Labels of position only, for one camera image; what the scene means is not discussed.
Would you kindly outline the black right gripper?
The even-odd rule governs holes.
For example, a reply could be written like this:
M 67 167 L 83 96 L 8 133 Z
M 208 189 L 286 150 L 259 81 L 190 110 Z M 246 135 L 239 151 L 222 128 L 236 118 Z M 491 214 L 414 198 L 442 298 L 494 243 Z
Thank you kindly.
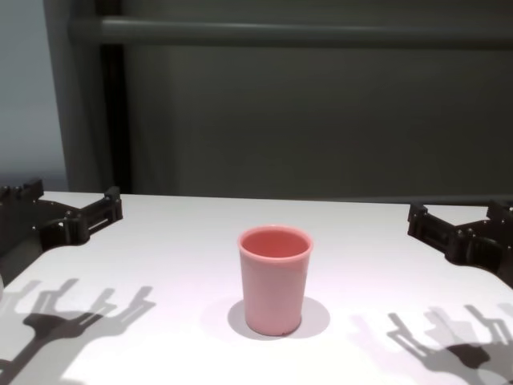
M 454 265 L 484 270 L 512 288 L 512 201 L 490 201 L 488 220 L 453 225 L 413 203 L 407 234 Z

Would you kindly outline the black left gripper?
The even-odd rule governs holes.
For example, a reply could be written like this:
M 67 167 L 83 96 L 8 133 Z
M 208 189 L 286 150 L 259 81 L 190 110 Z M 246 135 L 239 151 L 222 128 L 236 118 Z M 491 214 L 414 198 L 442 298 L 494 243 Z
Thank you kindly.
M 1 187 L 1 275 L 17 277 L 43 253 L 64 245 L 82 245 L 91 235 L 123 219 L 119 187 L 81 209 L 43 195 L 40 178 Z

